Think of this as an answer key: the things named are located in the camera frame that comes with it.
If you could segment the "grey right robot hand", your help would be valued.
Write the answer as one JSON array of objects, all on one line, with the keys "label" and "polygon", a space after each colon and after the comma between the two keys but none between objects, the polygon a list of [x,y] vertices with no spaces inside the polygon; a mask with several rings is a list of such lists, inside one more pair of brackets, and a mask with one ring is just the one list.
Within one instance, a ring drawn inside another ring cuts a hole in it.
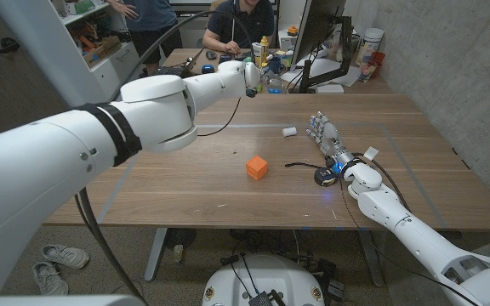
[{"label": "grey right robot hand", "polygon": [[340,168],[353,161],[354,156],[345,147],[338,129],[320,111],[311,116],[310,126],[306,132],[319,146],[323,155],[331,158]]}]

